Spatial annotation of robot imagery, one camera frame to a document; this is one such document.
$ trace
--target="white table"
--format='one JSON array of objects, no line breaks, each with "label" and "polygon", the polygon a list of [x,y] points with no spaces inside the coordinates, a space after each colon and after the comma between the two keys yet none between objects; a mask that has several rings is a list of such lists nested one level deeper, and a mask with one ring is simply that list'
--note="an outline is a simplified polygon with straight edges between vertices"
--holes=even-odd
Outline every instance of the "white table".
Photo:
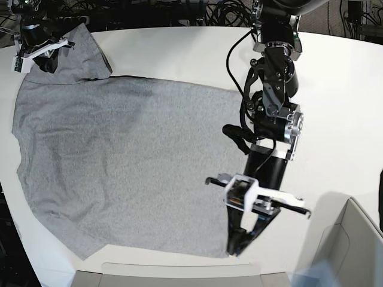
[{"label": "white table", "polygon": [[[235,90],[225,59],[229,48],[246,32],[244,28],[157,28],[93,35],[113,75]],[[378,223],[383,46],[310,33],[300,37],[303,54],[296,62],[300,88],[293,102],[301,104],[305,122],[296,159],[288,164],[281,189],[303,197],[315,213],[307,220],[283,210],[241,257],[228,259],[108,245],[82,261],[50,234],[33,217],[16,174],[20,151],[11,128],[23,75],[10,70],[13,47],[1,49],[0,181],[39,280],[49,287],[69,286],[76,270],[149,277],[292,272],[311,264],[324,230],[340,220],[350,196],[361,198],[364,209]],[[252,47],[249,37],[232,54],[230,66],[241,85],[250,59],[260,57]]]}]

